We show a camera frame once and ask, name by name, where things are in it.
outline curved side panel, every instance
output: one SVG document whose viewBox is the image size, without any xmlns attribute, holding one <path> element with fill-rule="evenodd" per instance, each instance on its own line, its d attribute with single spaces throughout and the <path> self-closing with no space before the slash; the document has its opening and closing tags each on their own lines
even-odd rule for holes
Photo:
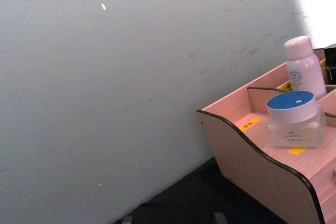
<svg viewBox="0 0 336 224">
<path fill-rule="evenodd" d="M 315 189 L 306 177 L 264 153 L 229 120 L 197 112 L 226 178 L 287 223 L 325 223 Z"/>
</svg>

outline wooden desk organizer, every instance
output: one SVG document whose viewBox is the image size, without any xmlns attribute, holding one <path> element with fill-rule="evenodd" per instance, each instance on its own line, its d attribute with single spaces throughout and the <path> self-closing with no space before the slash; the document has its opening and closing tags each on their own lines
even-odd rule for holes
<svg viewBox="0 0 336 224">
<path fill-rule="evenodd" d="M 315 53 L 324 59 L 323 49 Z M 327 115 L 322 147 L 272 148 L 267 144 L 266 102 L 286 82 L 284 63 L 198 110 L 198 116 L 226 178 L 287 223 L 334 224 L 336 86 L 327 85 L 329 93 L 319 100 Z"/>
</svg>

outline white wall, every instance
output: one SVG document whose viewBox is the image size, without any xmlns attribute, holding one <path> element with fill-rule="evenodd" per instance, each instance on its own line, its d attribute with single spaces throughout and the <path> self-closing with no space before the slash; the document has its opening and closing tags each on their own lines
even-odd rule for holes
<svg viewBox="0 0 336 224">
<path fill-rule="evenodd" d="M 315 48 L 327 47 L 336 42 L 334 0 L 298 0 L 301 10 L 297 12 L 304 33 L 311 37 Z"/>
<path fill-rule="evenodd" d="M 0 2 L 0 223 L 120 218 L 212 156 L 196 109 L 303 31 L 293 0 Z"/>
</svg>

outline yellow label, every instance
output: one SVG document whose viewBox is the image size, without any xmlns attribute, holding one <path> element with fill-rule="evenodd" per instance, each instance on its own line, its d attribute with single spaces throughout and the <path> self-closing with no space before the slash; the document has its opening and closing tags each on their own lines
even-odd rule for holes
<svg viewBox="0 0 336 224">
<path fill-rule="evenodd" d="M 325 60 L 320 61 L 320 66 L 321 66 L 322 70 L 326 69 L 326 63 L 325 62 L 326 62 Z"/>
<path fill-rule="evenodd" d="M 287 82 L 285 85 L 283 85 L 283 86 L 280 87 L 279 89 L 280 89 L 280 90 L 283 90 L 283 91 L 285 91 L 285 92 L 292 91 L 292 88 L 291 88 L 289 82 Z"/>
<path fill-rule="evenodd" d="M 257 122 L 260 121 L 260 118 L 253 118 L 251 121 L 249 121 L 247 124 L 245 124 L 244 126 L 240 127 L 239 129 L 241 131 L 245 131 L 248 128 L 250 128 L 252 125 L 256 124 Z"/>
<path fill-rule="evenodd" d="M 289 152 L 290 154 L 293 154 L 293 155 L 300 155 L 306 149 L 307 149 L 306 147 L 297 147 L 297 148 L 288 149 L 287 152 Z"/>
</svg>

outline drawer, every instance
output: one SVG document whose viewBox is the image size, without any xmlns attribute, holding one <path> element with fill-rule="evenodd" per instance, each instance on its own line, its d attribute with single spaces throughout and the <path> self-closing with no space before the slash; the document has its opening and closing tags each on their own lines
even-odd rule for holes
<svg viewBox="0 0 336 224">
<path fill-rule="evenodd" d="M 336 224 L 336 192 L 321 204 L 324 220 L 327 224 Z"/>
<path fill-rule="evenodd" d="M 320 202 L 336 193 L 336 159 L 322 167 L 310 181 Z"/>
</svg>

